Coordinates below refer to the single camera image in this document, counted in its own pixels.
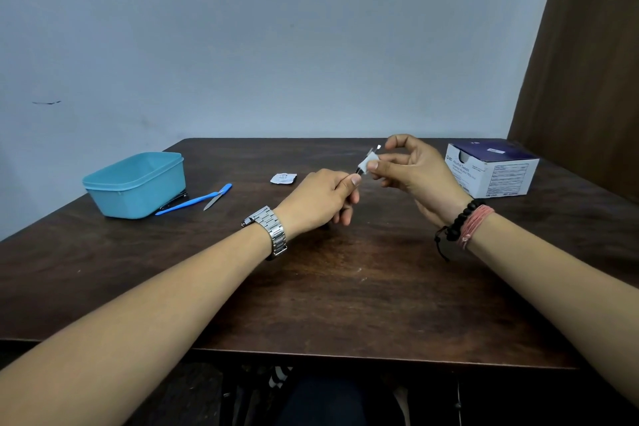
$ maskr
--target blue box lid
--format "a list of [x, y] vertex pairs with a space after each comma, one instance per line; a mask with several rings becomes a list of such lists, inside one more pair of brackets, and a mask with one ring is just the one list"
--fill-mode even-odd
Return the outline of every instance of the blue box lid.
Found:
[[483, 162], [506, 162], [509, 160], [539, 158], [503, 139], [452, 141], [451, 144]]

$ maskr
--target blue container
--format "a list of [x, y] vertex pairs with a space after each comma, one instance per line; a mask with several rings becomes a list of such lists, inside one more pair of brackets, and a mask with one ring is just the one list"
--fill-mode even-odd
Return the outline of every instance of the blue container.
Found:
[[183, 161], [173, 152], [145, 152], [93, 172], [82, 183], [105, 216], [140, 219], [186, 188]]

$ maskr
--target table surface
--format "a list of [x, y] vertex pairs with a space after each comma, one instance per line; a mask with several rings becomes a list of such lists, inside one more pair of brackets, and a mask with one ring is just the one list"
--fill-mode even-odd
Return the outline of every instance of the table surface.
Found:
[[[351, 171], [380, 139], [185, 139], [190, 196], [204, 203], [127, 221], [88, 195], [0, 243], [1, 341], [44, 340], [275, 207], [308, 172]], [[444, 152], [447, 140], [425, 139]], [[270, 184], [297, 173], [293, 186]], [[350, 227], [317, 229], [263, 262], [196, 341], [196, 349], [440, 363], [573, 368], [579, 355], [471, 254], [444, 243], [413, 201], [366, 177]], [[515, 223], [639, 286], [639, 207], [547, 161], [527, 196], [491, 205]]]

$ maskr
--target metal watch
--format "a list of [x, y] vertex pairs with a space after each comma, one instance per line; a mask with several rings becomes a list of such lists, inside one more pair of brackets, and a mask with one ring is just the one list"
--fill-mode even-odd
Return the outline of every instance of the metal watch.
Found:
[[271, 236], [272, 250], [267, 261], [271, 261], [286, 251], [286, 235], [284, 234], [284, 228], [282, 223], [277, 219], [277, 216], [271, 208], [265, 205], [258, 212], [253, 212], [249, 217], [244, 219], [242, 227], [246, 227], [249, 224], [258, 223], [264, 229], [267, 230]]

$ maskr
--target hand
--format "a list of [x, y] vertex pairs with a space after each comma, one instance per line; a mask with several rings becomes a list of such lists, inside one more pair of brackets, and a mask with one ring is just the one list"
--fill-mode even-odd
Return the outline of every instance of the hand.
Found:
[[348, 226], [353, 216], [353, 204], [359, 202], [357, 186], [360, 182], [362, 177], [356, 173], [349, 175], [325, 168], [308, 174], [274, 209], [286, 239], [290, 241], [330, 220]]
[[395, 187], [414, 197], [420, 212], [441, 227], [450, 225], [472, 200], [462, 189], [440, 153], [418, 138], [393, 135], [386, 150], [406, 148], [410, 155], [381, 154], [367, 169], [373, 179], [383, 179], [382, 187]]

